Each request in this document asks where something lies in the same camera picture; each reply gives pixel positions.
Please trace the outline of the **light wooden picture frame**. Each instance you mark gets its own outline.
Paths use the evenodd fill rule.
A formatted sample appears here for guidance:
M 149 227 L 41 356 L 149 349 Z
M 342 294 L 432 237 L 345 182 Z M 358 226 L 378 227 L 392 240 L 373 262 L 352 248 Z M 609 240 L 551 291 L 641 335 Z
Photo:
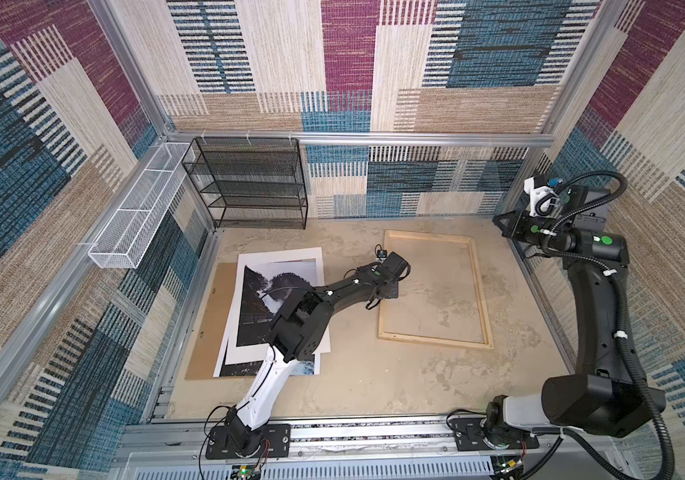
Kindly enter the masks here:
M 494 341 L 474 240 L 467 236 L 387 230 L 384 247 L 410 264 L 398 298 L 379 306 L 382 340 L 462 349 Z

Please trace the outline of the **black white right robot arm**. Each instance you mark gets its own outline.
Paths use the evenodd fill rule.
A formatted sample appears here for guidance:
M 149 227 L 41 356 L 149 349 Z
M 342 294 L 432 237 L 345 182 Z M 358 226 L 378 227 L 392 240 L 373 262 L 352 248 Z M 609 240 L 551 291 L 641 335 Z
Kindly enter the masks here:
M 503 237 L 561 259 L 574 295 L 578 342 L 572 374 L 549 378 L 540 394 L 500 395 L 488 404 L 482 425 L 486 443 L 502 448 L 521 445 L 529 434 L 556 434 L 573 439 L 605 471 L 623 479 L 625 473 L 586 436 L 624 438 L 650 423 L 661 453 L 656 478 L 672 478 L 675 457 L 662 418 L 665 394 L 649 386 L 632 338 L 625 240 L 525 211 L 500 214 L 492 222 Z

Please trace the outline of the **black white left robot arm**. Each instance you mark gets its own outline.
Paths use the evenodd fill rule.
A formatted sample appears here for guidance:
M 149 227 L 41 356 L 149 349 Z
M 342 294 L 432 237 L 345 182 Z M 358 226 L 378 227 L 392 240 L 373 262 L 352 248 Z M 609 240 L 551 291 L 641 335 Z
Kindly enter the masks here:
M 264 425 L 280 391 L 294 367 L 314 357 L 332 316 L 361 302 L 372 310 L 381 300 L 396 298 L 398 283 L 408 278 L 410 270 L 411 266 L 400 259 L 393 265 L 373 262 L 355 268 L 348 278 L 336 283 L 290 291 L 272 319 L 268 351 L 254 383 L 224 417 L 226 438 L 236 452 L 252 455 L 266 444 Z

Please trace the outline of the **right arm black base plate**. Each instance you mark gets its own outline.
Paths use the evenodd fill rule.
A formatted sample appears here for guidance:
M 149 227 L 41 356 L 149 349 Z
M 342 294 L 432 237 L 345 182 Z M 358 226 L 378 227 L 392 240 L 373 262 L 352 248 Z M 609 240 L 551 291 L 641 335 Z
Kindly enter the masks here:
M 458 451 L 501 451 L 537 449 L 540 444 L 529 432 L 504 423 L 485 425 L 479 416 L 451 416 L 447 425 L 454 435 Z

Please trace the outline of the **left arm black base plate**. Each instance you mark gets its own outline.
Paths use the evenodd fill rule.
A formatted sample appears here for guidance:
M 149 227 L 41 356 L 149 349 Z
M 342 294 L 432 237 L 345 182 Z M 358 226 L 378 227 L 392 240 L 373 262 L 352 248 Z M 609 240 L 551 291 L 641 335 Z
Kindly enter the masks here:
M 208 431 L 204 448 L 206 460 L 230 460 L 236 458 L 258 459 L 286 458 L 290 453 L 290 424 L 266 424 L 256 431 L 244 426 L 214 426 Z

